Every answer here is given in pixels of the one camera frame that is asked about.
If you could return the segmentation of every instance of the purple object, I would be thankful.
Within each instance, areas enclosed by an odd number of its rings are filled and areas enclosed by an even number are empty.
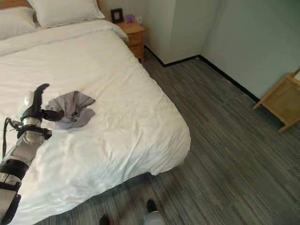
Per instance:
[[[132,14],[126,15],[125,18],[128,23],[132,23],[135,21],[135,17]]]

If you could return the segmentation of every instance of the wooden chair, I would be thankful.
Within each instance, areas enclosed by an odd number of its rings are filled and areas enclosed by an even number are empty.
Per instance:
[[[254,107],[266,107],[284,124],[282,132],[300,121],[300,81],[295,78],[300,68],[283,77]]]

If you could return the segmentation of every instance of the gray cloth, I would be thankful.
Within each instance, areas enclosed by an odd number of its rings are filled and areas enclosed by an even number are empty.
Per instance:
[[[89,120],[95,115],[92,109],[86,108],[94,102],[95,99],[79,91],[72,91],[51,100],[45,109],[64,112],[64,117],[56,122],[60,128],[81,128],[87,125]]]

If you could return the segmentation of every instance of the robotic arm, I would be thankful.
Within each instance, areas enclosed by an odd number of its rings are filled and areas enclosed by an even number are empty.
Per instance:
[[[42,84],[26,101],[21,122],[5,120],[3,135],[3,160],[0,163],[0,225],[9,224],[18,208],[21,196],[18,190],[38,148],[52,136],[52,131],[41,128],[42,119],[59,121],[63,115],[51,110],[42,110],[42,94],[49,84]],[[8,123],[18,131],[17,142],[6,154],[6,128]]]

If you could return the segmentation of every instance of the pillow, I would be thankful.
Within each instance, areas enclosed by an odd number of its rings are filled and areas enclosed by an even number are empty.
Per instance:
[[[0,40],[35,32],[34,10],[28,7],[14,7],[0,10]]]
[[[39,24],[55,27],[77,23],[86,19],[101,18],[96,0],[28,0],[37,13]]]

